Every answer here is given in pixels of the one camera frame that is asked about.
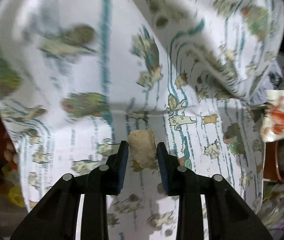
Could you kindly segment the white shrimp snack wrapper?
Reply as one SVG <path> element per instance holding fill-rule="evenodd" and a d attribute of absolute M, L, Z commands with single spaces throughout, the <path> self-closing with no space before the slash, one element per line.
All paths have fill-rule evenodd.
<path fill-rule="evenodd" d="M 260 135 L 263 142 L 284 139 L 284 90 L 267 90 L 268 109 L 263 116 Z"/>

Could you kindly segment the red rimmed container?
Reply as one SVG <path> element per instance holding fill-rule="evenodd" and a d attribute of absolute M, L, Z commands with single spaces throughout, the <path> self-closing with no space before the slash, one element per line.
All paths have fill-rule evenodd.
<path fill-rule="evenodd" d="M 283 183 L 278 163 L 278 141 L 265 144 L 265 161 L 263 167 L 263 179 L 276 183 Z"/>

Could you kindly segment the cat patterned white cloth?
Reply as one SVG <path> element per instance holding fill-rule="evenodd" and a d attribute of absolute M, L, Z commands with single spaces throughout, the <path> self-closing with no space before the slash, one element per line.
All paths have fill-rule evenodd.
<path fill-rule="evenodd" d="M 256 212 L 249 106 L 284 34 L 284 0 L 0 0 L 0 118 L 28 214 L 66 173 L 105 165 L 134 130 Z M 177 239 L 179 198 L 130 155 L 107 196 L 108 239 Z"/>

